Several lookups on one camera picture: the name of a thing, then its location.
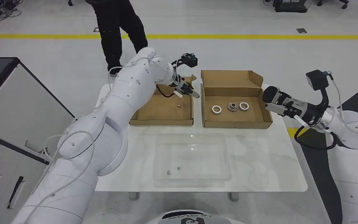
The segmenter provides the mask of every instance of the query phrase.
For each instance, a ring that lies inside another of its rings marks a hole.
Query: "black cable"
[[[327,147],[316,147],[316,146],[310,146],[310,145],[308,145],[308,144],[305,144],[305,143],[303,143],[303,142],[301,142],[300,140],[298,140],[298,135],[300,134],[300,132],[302,131],[304,129],[304,126],[301,126],[298,130],[297,130],[297,132],[295,133],[295,140],[296,140],[296,142],[298,142],[301,146],[304,146],[304,147],[307,147],[307,148],[312,148],[312,149],[314,149],[314,150],[331,150],[331,149],[333,149],[335,146],[336,146],[336,144],[337,144],[337,135],[336,134],[334,134],[333,132],[330,132],[330,134],[333,136],[333,143],[332,143],[332,145],[331,146],[327,146]]]
[[[16,7],[22,2],[23,0],[0,0],[0,21],[21,15],[21,11]]]
[[[167,96],[167,95],[165,95],[165,94],[162,92],[162,90],[159,88],[158,85],[156,85],[156,87],[157,87],[157,90],[158,90],[164,97],[166,97],[166,98],[172,97],[172,96],[174,95],[174,92],[173,92],[172,94],[170,94],[169,96]]]

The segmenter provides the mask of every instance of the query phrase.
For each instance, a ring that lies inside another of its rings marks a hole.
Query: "cardboard box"
[[[184,78],[189,83],[196,80],[195,76]],[[174,90],[173,87],[163,85],[159,85],[159,88],[166,95]],[[156,90],[150,101],[133,115],[129,124],[191,126],[194,123],[193,109],[192,97],[184,95],[180,98],[173,95],[166,98]]]
[[[263,78],[253,71],[201,71],[202,123],[205,128],[260,128],[272,124],[272,116],[262,101]],[[230,102],[249,104],[248,111],[228,110]],[[211,108],[219,105],[222,112],[213,114]]]

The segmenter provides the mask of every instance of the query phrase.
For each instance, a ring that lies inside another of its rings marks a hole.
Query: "clear plastic container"
[[[156,138],[155,181],[179,186],[228,181],[225,138],[219,134],[163,134]]]

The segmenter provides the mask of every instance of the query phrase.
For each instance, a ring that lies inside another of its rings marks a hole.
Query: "person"
[[[113,67],[121,66],[122,39],[119,28],[128,34],[137,53],[148,46],[144,26],[129,0],[86,0],[86,2],[93,7],[97,17],[108,71]],[[116,76],[120,70],[121,68],[114,68],[110,71],[110,75]]]

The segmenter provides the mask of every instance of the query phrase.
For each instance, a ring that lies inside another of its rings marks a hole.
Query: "leg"
[[[129,200],[138,200],[140,196],[140,192],[130,192]]]
[[[119,29],[118,12],[115,1],[103,4],[93,4],[97,17],[98,28],[101,34],[103,52],[108,64],[108,70],[120,66],[119,59],[122,56],[122,39]]]
[[[230,192],[229,194],[229,199],[232,202],[238,202],[239,201],[239,193],[238,192]]]
[[[129,0],[118,2],[120,27],[128,34],[129,39],[138,53],[142,48],[148,46],[144,27],[140,18],[135,14]]]

